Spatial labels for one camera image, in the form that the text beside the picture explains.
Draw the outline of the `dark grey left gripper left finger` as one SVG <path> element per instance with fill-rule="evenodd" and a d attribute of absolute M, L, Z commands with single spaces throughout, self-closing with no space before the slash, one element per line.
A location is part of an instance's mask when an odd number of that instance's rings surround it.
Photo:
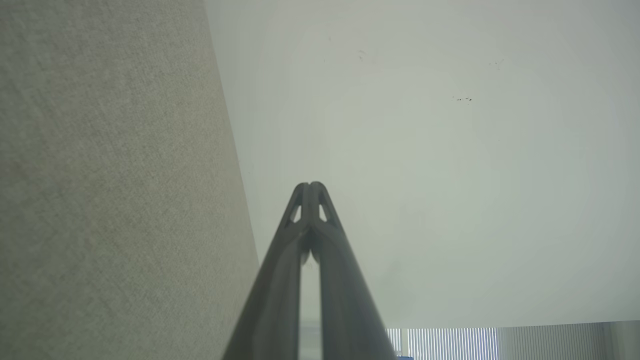
<path fill-rule="evenodd" d="M 292 192 L 222 360 L 298 360 L 309 187 L 300 183 Z"/>

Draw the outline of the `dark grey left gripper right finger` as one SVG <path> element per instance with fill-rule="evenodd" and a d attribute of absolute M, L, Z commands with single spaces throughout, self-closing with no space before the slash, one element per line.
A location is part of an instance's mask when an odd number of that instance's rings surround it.
<path fill-rule="evenodd" d="M 329 191 L 318 181 L 311 183 L 311 230 L 320 269 L 323 360 L 396 360 Z"/>

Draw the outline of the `white vertical window blinds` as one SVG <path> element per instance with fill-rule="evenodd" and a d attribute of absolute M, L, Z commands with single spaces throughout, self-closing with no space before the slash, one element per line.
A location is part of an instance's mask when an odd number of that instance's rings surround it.
<path fill-rule="evenodd" d="M 403 360 L 640 360 L 640 320 L 386 333 Z"/>

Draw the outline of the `grey fabric sofa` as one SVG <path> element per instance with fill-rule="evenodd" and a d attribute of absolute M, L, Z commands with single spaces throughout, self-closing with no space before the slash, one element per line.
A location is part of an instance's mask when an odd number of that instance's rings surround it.
<path fill-rule="evenodd" d="M 256 271 L 206 0 L 0 0 L 0 360 L 220 360 Z"/>

